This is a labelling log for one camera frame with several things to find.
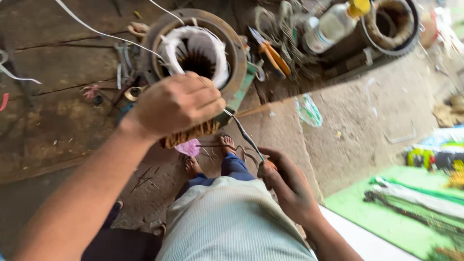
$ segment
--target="orange pliers handle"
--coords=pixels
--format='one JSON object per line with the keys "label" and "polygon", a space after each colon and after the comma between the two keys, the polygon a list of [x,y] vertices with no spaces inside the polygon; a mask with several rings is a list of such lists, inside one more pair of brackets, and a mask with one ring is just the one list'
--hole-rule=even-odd
{"label": "orange pliers handle", "polygon": [[273,71],[279,76],[279,78],[285,79],[285,75],[291,74],[289,66],[280,57],[276,50],[272,48],[269,41],[265,41],[259,45],[258,53],[265,61],[268,60],[272,64]]}

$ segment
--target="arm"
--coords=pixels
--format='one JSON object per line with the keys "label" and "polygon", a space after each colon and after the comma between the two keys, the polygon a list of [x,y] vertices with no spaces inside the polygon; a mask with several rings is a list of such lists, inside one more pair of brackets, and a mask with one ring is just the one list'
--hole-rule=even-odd
{"label": "arm", "polygon": [[196,73],[147,89],[108,141],[32,217],[14,260],[80,260],[147,150],[219,114],[225,101]]}
{"label": "arm", "polygon": [[304,228],[307,239],[316,246],[317,258],[321,261],[361,261],[322,215],[303,172],[280,150],[260,147],[259,151],[270,156],[268,160],[277,170],[266,162],[259,166],[258,177],[263,178],[268,188],[274,189],[284,213]]}

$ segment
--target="yellow bottle cap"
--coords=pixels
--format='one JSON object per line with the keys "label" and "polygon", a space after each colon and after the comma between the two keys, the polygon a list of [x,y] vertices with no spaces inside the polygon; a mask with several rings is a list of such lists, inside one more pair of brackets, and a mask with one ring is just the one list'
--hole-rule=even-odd
{"label": "yellow bottle cap", "polygon": [[361,17],[371,10],[369,0],[350,0],[348,14],[351,17]]}

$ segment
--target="hand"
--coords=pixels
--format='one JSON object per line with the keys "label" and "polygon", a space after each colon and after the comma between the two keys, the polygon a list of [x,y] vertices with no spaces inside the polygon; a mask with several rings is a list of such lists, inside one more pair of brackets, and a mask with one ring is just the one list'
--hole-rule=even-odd
{"label": "hand", "polygon": [[284,213],[305,226],[322,217],[304,173],[281,150],[258,147],[268,160],[259,166],[258,177],[268,189],[274,189]]}
{"label": "hand", "polygon": [[211,80],[187,72],[149,87],[120,126],[123,132],[154,143],[213,118],[225,107]]}

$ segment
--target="pliers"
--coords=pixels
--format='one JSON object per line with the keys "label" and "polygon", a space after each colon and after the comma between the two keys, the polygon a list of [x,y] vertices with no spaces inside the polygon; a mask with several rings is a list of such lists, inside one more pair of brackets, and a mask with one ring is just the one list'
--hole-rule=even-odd
{"label": "pliers", "polygon": [[255,29],[248,27],[250,29],[251,35],[258,42],[258,53],[261,55],[261,58],[266,62],[272,64],[272,68],[275,74],[279,76],[282,80],[286,78],[286,75],[291,74],[291,70],[287,63],[280,57],[280,55],[272,48],[269,41],[264,40],[261,34]]}

